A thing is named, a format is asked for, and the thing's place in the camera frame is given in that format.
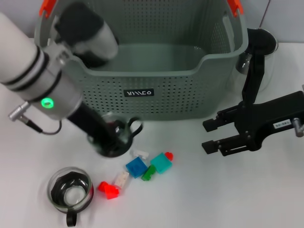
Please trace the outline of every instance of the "mug handle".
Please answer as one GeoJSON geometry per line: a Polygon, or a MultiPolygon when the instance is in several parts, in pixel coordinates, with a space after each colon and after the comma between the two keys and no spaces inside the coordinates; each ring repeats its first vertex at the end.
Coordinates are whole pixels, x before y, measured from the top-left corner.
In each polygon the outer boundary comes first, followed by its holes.
{"type": "Polygon", "coordinates": [[[143,130],[143,121],[141,120],[141,118],[139,117],[133,117],[129,120],[128,122],[128,127],[131,129],[131,125],[136,122],[139,121],[141,123],[141,125],[131,134],[131,137],[134,138],[135,136],[137,136],[142,130],[143,130]]]}
{"type": "Polygon", "coordinates": [[[66,224],[68,227],[74,227],[76,226],[77,222],[77,214],[73,211],[68,211],[66,214],[66,224]]]}

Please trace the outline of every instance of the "red toy piece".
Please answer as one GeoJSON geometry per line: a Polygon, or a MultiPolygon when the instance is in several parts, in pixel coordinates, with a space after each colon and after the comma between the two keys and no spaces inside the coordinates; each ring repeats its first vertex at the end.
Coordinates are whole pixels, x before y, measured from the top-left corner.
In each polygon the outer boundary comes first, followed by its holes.
{"type": "Polygon", "coordinates": [[[170,152],[166,152],[165,153],[165,156],[170,160],[170,161],[173,161],[173,153],[170,153],[170,152]]]}
{"type": "Polygon", "coordinates": [[[108,200],[116,198],[119,195],[119,190],[113,185],[110,184],[106,185],[104,187],[104,190],[105,190],[105,196],[108,200]]]}
{"type": "Polygon", "coordinates": [[[98,190],[101,192],[105,192],[105,186],[109,185],[107,182],[103,181],[100,183],[100,185],[98,186],[98,190]]]}

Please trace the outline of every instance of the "white table surface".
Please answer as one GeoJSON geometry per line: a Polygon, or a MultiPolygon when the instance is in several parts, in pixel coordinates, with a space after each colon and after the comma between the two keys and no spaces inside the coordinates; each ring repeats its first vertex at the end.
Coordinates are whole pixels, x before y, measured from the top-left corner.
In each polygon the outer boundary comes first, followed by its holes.
{"type": "MultiPolygon", "coordinates": [[[[304,44],[280,44],[274,77],[260,93],[262,103],[301,90],[304,44]]],[[[230,93],[218,108],[240,101],[230,93]]],[[[47,200],[46,185],[57,170],[77,166],[97,187],[111,182],[131,155],[106,159],[68,121],[56,136],[39,135],[12,123],[7,114],[21,103],[0,87],[0,227],[65,228],[65,215],[47,200]]],[[[46,130],[57,123],[31,109],[28,116],[46,130]]],[[[80,228],[300,228],[304,216],[304,138],[294,130],[272,135],[257,152],[207,155],[201,143],[237,134],[234,125],[206,133],[202,120],[146,122],[134,148],[156,156],[171,151],[173,167],[150,182],[132,179],[116,199],[95,192],[78,215],[80,228]]]]}

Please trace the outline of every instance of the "basket label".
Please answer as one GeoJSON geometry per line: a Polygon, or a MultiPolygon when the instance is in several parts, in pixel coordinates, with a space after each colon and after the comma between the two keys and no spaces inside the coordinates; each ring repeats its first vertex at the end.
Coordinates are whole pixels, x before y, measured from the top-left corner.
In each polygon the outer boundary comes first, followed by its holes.
{"type": "Polygon", "coordinates": [[[125,89],[125,97],[154,96],[154,89],[125,89]]]}

